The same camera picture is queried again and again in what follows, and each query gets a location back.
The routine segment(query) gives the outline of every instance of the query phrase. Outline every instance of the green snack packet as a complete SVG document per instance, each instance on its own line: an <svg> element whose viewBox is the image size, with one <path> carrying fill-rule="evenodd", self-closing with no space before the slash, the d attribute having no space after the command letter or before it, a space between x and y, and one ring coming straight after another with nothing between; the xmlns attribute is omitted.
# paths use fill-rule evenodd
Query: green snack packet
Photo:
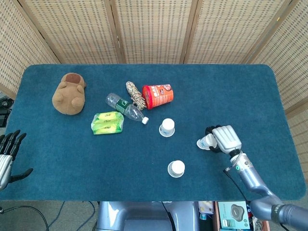
<svg viewBox="0 0 308 231"><path fill-rule="evenodd" d="M119 112L97 113L91 123L94 135L120 133L123 130L124 117Z"/></svg>

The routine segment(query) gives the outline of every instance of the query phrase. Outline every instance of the white cup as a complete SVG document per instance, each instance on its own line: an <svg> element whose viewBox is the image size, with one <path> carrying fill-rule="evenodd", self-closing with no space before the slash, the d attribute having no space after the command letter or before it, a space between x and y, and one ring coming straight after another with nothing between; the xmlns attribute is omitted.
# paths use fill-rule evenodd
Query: white cup
<svg viewBox="0 0 308 231"><path fill-rule="evenodd" d="M174 121L172 119L164 119L163 123L159 127L159 133L164 137L170 137L174 134Z"/></svg>
<svg viewBox="0 0 308 231"><path fill-rule="evenodd" d="M197 146L200 149L210 150L210 146L216 148L217 142L212 133L204 136L202 139L197 141Z"/></svg>
<svg viewBox="0 0 308 231"><path fill-rule="evenodd" d="M183 176L184 171L185 171L185 165L180 160L172 161L168 165L168 173L169 173L170 176L172 176L174 178L178 178L178 177Z"/></svg>

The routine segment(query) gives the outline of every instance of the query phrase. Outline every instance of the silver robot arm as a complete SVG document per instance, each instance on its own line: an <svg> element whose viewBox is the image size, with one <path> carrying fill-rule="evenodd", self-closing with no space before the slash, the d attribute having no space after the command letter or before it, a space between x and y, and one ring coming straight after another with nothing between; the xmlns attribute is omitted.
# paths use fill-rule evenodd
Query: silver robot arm
<svg viewBox="0 0 308 231"><path fill-rule="evenodd" d="M6 136L0 136L0 191L6 188L9 183L26 178L33 171L33 168L29 168L20 175L11 176L12 166L18 153L19 146L21 141L26 137L26 133L18 137L19 133L20 130L17 130Z"/></svg>
<svg viewBox="0 0 308 231"><path fill-rule="evenodd" d="M230 125L222 126L212 129L212 133L220 150L231 156L232 167L235 167L246 188L262 196L250 202L253 215L258 219L272 220L299 230L308 230L308 210L283 204L267 187L247 155L242 152L242 143L233 128Z"/></svg>

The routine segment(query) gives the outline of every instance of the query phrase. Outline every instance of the stuffed animal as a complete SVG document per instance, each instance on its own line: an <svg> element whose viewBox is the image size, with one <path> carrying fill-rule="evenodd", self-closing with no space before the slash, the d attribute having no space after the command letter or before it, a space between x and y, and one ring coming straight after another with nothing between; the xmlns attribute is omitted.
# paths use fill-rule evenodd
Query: stuffed animal
<svg viewBox="0 0 308 231"><path fill-rule="evenodd" d="M85 87L86 83L81 75L76 73L64 75L52 97L54 108L66 115L81 112L85 104Z"/></svg>

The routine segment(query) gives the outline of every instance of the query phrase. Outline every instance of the woven screen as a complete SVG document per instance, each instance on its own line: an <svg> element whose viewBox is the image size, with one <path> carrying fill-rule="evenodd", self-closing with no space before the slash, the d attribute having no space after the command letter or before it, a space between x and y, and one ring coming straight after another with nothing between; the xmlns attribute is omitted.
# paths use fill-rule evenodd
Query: woven screen
<svg viewBox="0 0 308 231"><path fill-rule="evenodd" d="M299 1L253 62L273 68L285 109L308 97L308 0Z"/></svg>
<svg viewBox="0 0 308 231"><path fill-rule="evenodd" d="M103 0L21 0L62 63L117 63Z"/></svg>
<svg viewBox="0 0 308 231"><path fill-rule="evenodd" d="M305 179L308 180L308 109L288 119Z"/></svg>
<svg viewBox="0 0 308 231"><path fill-rule="evenodd" d="M186 63L241 63L283 0L205 0Z"/></svg>
<svg viewBox="0 0 308 231"><path fill-rule="evenodd" d="M115 0L127 63L179 63L192 0Z"/></svg>
<svg viewBox="0 0 308 231"><path fill-rule="evenodd" d="M15 98L31 64L58 62L11 0L0 1L0 88Z"/></svg>

